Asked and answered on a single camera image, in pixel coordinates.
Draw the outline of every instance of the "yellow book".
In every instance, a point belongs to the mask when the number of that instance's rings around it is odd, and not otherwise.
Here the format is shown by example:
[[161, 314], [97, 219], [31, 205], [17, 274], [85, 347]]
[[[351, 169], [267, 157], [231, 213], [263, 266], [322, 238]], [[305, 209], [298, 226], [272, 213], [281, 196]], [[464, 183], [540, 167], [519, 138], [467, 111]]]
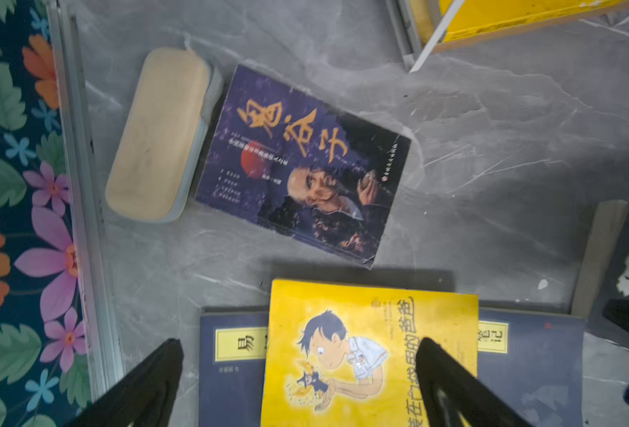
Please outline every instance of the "yellow book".
[[474, 376], [478, 297], [275, 280], [264, 427], [428, 426], [415, 372], [431, 337]]
[[[533, 22], [589, 12], [602, 7], [629, 3], [626, 0], [478, 0], [466, 1], [450, 23], [445, 42], [482, 33], [518, 27]], [[433, 28], [452, 0], [409, 0], [422, 43], [428, 42]]]

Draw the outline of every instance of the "blue flower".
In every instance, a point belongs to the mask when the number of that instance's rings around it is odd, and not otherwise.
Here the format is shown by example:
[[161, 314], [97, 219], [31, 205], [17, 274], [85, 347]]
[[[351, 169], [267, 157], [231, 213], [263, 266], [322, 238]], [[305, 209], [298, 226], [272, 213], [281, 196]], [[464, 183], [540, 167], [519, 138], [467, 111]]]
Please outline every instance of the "blue flower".
[[48, 21], [46, 18], [40, 18], [39, 14], [34, 9], [30, 9], [29, 14], [32, 15], [32, 28], [41, 31], [42, 36], [44, 36], [44, 38], [48, 41], [48, 37], [50, 35], [48, 33]]
[[7, 158], [14, 158], [15, 156], [18, 156], [22, 166], [27, 166], [27, 158], [37, 158], [37, 153], [31, 149], [27, 149], [27, 147], [29, 147], [28, 138], [22, 138], [20, 142], [18, 142], [13, 135], [5, 133], [3, 134], [3, 139], [5, 139], [8, 145], [12, 147], [6, 150]]
[[34, 396], [27, 403], [27, 412], [32, 412], [37, 408], [39, 399], [44, 398], [44, 401], [48, 404], [53, 403], [52, 387], [58, 383], [58, 377], [54, 376], [52, 379], [46, 382], [48, 378], [48, 369], [42, 371], [42, 376], [39, 378], [39, 384], [35, 380], [29, 380], [25, 383], [25, 390], [34, 393]]
[[44, 127], [46, 128], [46, 132], [51, 132], [53, 128], [60, 131], [60, 123], [56, 120], [55, 110], [46, 108], [46, 103], [43, 99], [39, 100], [39, 108], [32, 108], [32, 115], [37, 119], [44, 119]]

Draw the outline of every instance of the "purple book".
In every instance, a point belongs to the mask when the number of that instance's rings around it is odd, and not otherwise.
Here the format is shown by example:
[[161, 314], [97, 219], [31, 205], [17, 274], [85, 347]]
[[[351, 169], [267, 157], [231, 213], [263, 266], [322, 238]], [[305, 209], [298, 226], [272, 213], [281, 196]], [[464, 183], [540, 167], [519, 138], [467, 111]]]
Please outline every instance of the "purple book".
[[195, 199], [371, 268], [409, 144], [239, 65]]

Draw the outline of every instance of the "gray marble table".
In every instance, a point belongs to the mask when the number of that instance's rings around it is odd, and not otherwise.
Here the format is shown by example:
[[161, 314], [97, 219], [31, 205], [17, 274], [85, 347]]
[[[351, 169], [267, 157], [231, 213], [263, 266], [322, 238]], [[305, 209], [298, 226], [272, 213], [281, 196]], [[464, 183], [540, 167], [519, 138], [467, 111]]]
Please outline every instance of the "gray marble table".
[[[102, 192], [144, 57], [184, 38], [226, 80], [246, 62], [412, 138], [371, 271], [192, 199], [164, 226], [104, 206], [125, 368], [167, 337], [184, 346], [173, 426], [198, 422], [204, 306], [266, 305], [287, 276], [565, 312], [596, 204], [629, 197], [629, 24], [548, 27], [407, 74], [383, 0], [83, 0], [75, 13]], [[629, 354], [584, 345], [584, 418], [629, 425]]]

